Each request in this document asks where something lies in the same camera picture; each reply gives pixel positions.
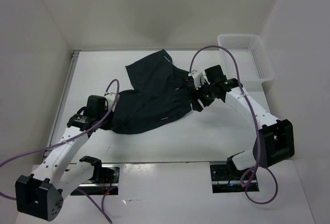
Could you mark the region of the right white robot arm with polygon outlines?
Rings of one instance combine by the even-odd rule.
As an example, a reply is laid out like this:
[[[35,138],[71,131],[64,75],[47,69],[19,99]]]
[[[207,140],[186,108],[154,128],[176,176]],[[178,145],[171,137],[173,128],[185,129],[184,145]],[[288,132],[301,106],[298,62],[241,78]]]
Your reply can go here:
[[[249,168],[258,165],[268,168],[293,157],[293,125],[267,112],[239,85],[236,78],[228,79],[220,65],[205,70],[204,73],[191,71],[185,79],[193,110],[201,112],[216,99],[237,111],[257,133],[252,149],[227,158],[226,173],[231,179],[240,178]]]

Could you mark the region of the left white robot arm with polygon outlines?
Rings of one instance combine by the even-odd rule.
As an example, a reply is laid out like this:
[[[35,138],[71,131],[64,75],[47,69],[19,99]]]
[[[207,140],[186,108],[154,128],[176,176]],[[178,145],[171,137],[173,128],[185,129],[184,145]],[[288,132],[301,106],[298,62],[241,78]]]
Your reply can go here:
[[[87,106],[70,118],[67,128],[43,163],[29,176],[20,176],[15,183],[17,210],[46,221],[53,221],[60,213],[63,202],[85,181],[96,183],[108,170],[102,161],[83,156],[69,168],[71,160],[98,128],[108,130],[116,93],[105,96],[91,95]]]

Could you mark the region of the dark navy shorts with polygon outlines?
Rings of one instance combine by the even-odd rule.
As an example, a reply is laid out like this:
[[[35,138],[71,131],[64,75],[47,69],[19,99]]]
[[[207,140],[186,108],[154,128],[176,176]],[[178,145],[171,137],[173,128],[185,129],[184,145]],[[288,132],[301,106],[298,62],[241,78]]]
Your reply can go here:
[[[165,50],[152,53],[128,66],[133,87],[119,94],[111,130],[140,134],[177,121],[191,112],[184,81],[188,72],[173,65]]]

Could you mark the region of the white plastic mesh basket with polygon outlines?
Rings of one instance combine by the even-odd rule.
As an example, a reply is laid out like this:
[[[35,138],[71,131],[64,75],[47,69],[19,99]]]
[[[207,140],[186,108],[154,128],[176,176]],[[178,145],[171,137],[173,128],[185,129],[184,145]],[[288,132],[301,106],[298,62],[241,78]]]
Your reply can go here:
[[[275,74],[267,48],[258,35],[221,34],[218,45],[234,56],[244,84],[262,84],[274,80]]]

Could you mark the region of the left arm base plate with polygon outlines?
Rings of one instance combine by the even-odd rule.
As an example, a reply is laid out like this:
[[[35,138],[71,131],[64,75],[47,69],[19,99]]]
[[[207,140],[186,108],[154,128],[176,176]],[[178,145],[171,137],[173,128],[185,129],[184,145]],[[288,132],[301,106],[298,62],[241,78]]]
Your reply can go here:
[[[82,196],[79,189],[83,190],[90,196],[102,196],[107,190],[110,190],[107,195],[118,195],[119,191],[119,176],[120,164],[102,164],[104,172],[101,177],[94,181],[85,181],[80,184],[78,189],[74,190],[71,196]]]

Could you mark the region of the aluminium table edge rail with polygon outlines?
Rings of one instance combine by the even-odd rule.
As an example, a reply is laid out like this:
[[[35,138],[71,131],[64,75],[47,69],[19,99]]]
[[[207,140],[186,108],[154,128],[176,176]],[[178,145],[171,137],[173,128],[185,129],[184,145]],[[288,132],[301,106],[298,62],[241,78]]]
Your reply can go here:
[[[70,90],[70,85],[72,82],[72,78],[74,75],[74,71],[75,71],[75,67],[77,64],[77,60],[79,57],[79,53],[81,52],[81,50],[74,50],[72,52],[72,56],[71,56],[71,60],[70,60],[70,65],[69,65],[69,69],[65,78],[65,82],[64,82],[64,87],[61,93],[61,97],[60,97],[60,101],[57,107],[57,111],[54,117],[54,122],[51,128],[51,132],[50,135],[48,137],[48,141],[47,141],[47,147],[52,145],[53,141],[57,141],[57,134],[59,132],[59,128],[60,128],[60,122],[61,122],[61,118],[63,115],[63,111],[64,111],[64,107],[65,107],[65,103],[67,101],[67,97],[68,97],[68,93]]]

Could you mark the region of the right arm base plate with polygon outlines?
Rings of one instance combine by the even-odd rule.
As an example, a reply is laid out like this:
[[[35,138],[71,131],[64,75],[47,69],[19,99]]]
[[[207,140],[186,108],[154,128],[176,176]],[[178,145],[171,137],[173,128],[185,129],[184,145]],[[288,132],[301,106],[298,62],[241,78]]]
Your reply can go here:
[[[241,176],[231,175],[226,162],[210,163],[209,167],[213,194],[241,193],[245,191],[245,187],[240,184]]]

